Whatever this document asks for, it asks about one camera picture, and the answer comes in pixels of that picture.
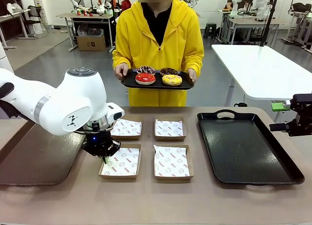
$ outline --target yellow hoodie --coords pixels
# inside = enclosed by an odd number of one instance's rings
[[[118,20],[113,68],[127,63],[129,68],[171,67],[186,72],[192,68],[200,75],[204,57],[198,17],[187,3],[173,0],[163,43],[158,45],[136,2]],[[130,106],[185,106],[187,92],[129,88]]]

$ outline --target donut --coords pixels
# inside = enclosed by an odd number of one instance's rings
[[[164,75],[177,75],[177,71],[175,69],[166,67],[166,68],[162,68],[160,70],[160,75],[164,76]]]
[[[179,86],[182,83],[182,78],[178,75],[164,75],[162,82],[169,86]]]
[[[139,69],[137,69],[137,74],[141,74],[141,73],[148,73],[151,75],[155,75],[156,71],[154,68],[150,67],[150,66],[141,66]]]
[[[141,85],[151,85],[155,83],[155,81],[155,76],[148,73],[140,73],[136,76],[136,82]]]

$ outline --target hood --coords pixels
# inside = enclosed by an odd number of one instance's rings
[[[187,8],[188,8],[188,5],[184,1],[173,0],[171,14],[170,14],[169,21],[168,21],[168,26],[172,28],[177,28],[177,26],[179,26],[180,23],[185,18],[186,13],[187,13]],[[143,15],[143,9],[142,9],[141,4],[139,2],[135,2],[131,6],[131,10],[136,19],[136,23],[139,29],[142,31],[142,33],[145,33],[146,35],[151,34],[148,23]]]

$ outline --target stool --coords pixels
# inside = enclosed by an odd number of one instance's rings
[[[204,33],[204,38],[208,38],[209,36],[215,37],[216,34],[216,23],[207,23]]]

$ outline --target cardboard box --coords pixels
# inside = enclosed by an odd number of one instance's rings
[[[158,121],[172,121],[172,122],[179,122],[182,121],[182,129],[183,129],[183,136],[159,136],[156,133],[156,120]],[[155,117],[155,125],[154,125],[154,134],[155,139],[157,141],[182,141],[186,137],[186,125],[183,116],[156,116]]]
[[[102,178],[104,178],[104,179],[136,179],[137,178],[138,171],[140,168],[140,161],[141,161],[141,145],[140,144],[132,144],[132,143],[122,143],[120,148],[137,148],[137,149],[139,149],[136,175],[122,175],[122,176],[102,175],[103,168],[105,167],[105,163],[103,162],[102,166],[99,170],[99,173],[98,173]]]
[[[80,51],[105,51],[105,37],[103,36],[77,36]]]
[[[138,139],[140,139],[141,132],[142,132],[142,125],[143,125],[142,116],[141,115],[126,114],[121,119],[130,120],[130,121],[134,121],[134,122],[138,122],[138,123],[141,122],[140,135],[138,135],[138,136],[115,136],[115,135],[112,135],[112,138],[114,140],[138,140]]]
[[[194,168],[193,168],[193,161],[191,157],[190,148],[186,144],[155,144],[159,147],[171,147],[171,148],[185,148],[186,149],[186,160],[189,167],[190,176],[185,177],[161,177],[155,175],[155,168],[154,168],[154,176],[158,180],[190,180],[194,176]]]

